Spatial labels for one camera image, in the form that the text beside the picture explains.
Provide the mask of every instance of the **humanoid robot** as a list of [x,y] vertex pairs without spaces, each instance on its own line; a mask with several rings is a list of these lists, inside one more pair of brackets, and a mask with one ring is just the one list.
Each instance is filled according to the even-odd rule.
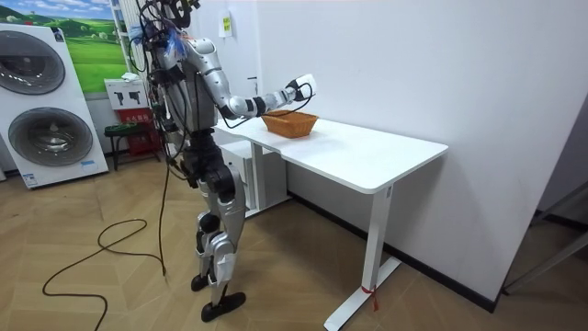
[[[173,118],[172,125],[164,126],[168,131],[183,131],[180,168],[190,187],[200,188],[209,206],[198,216],[200,271],[191,283],[192,291],[211,287],[211,301],[201,314],[208,322],[245,302],[242,292],[227,294],[243,230],[245,195],[239,172],[224,164],[221,149],[212,139],[218,120],[215,108],[229,120],[259,117],[293,101],[308,102],[316,93],[316,84],[311,74],[305,74],[262,97],[232,95],[212,41],[193,40],[181,31],[189,26],[192,6],[199,8],[198,0],[177,1],[147,1],[140,6],[141,42],[144,58],[150,62],[152,98],[166,104]],[[170,50],[170,42],[178,41]],[[162,108],[154,107],[155,114],[164,117]]]

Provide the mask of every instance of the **washing machine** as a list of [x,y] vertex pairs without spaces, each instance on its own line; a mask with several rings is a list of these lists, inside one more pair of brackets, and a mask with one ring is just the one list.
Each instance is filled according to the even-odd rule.
[[0,23],[0,134],[28,188],[108,171],[60,29]]

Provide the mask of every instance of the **robot knee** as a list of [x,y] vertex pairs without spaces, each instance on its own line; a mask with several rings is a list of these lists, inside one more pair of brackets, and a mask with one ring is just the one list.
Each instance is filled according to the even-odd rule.
[[221,219],[211,213],[208,213],[202,216],[198,222],[198,226],[205,234],[211,234],[219,230],[221,227]]

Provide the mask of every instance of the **cable on floor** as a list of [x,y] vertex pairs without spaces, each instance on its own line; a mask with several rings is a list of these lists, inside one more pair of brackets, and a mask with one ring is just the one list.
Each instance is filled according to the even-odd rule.
[[[134,256],[134,257],[152,257],[155,258],[156,260],[159,261],[159,263],[162,265],[162,274],[165,277],[166,274],[166,269],[165,269],[165,263],[164,263],[164,251],[162,248],[162,219],[164,217],[164,209],[165,209],[165,196],[167,195],[167,187],[169,184],[169,167],[167,167],[167,172],[165,174],[165,186],[164,186],[164,193],[162,195],[162,204],[161,204],[161,208],[159,210],[159,228],[157,231],[157,237],[158,237],[158,244],[159,244],[159,256],[153,255],[153,254],[149,254],[149,253],[133,253],[133,252],[124,252],[124,251],[118,251],[115,249],[112,249],[111,247],[113,245],[116,245],[130,237],[132,237],[133,235],[139,233],[140,231],[142,231],[145,227],[147,227],[147,221],[143,220],[143,219],[130,219],[130,220],[126,220],[126,221],[122,221],[122,222],[118,222],[118,223],[114,223],[109,225],[106,229],[102,230],[102,232],[98,235],[98,238],[96,239],[98,245],[100,246],[100,249],[98,249],[96,252],[90,254],[87,257],[84,257],[80,260],[75,261],[74,263],[72,263],[71,265],[62,268],[61,270],[57,271],[56,273],[54,273],[47,281],[45,281],[45,284],[43,284],[43,294],[49,297],[74,297],[74,298],[97,298],[102,300],[102,302],[104,303],[104,310],[102,311],[102,315],[100,316],[100,319],[98,320],[98,322],[96,323],[96,327],[94,328],[94,331],[97,331],[98,328],[100,328],[100,325],[102,324],[102,321],[104,320],[104,317],[107,314],[108,311],[108,299],[100,294],[93,294],[93,293],[67,293],[67,292],[61,292],[61,293],[51,293],[47,291],[47,286],[49,285],[49,283],[55,279],[57,276],[59,276],[60,274],[62,274],[65,270],[75,267],[77,265],[79,265],[80,263],[86,261],[87,259],[94,257],[96,255],[98,255],[98,253],[103,252],[103,251],[108,251],[110,253],[113,254],[119,254],[119,255],[126,255],[126,256]],[[142,223],[141,227],[135,231],[133,231],[130,234],[127,234],[125,236],[123,236],[122,238],[114,241],[113,243],[110,243],[108,245],[105,245],[104,243],[102,243],[102,236],[110,229],[118,226],[118,225],[122,225],[125,223]]]

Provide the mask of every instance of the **white table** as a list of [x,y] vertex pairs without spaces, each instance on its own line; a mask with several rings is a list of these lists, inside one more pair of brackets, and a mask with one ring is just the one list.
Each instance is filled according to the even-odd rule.
[[[237,121],[230,121],[232,126]],[[252,143],[255,195],[259,211],[266,209],[263,191],[262,147],[282,158],[364,194],[373,195],[364,273],[361,286],[374,290],[400,265],[391,257],[379,262],[390,211],[392,186],[397,180],[433,161],[447,151],[441,143],[430,143],[397,134],[318,119],[309,136],[288,139],[269,132],[261,119],[229,129],[222,120],[215,127]],[[369,298],[357,289],[324,323],[338,330]]]

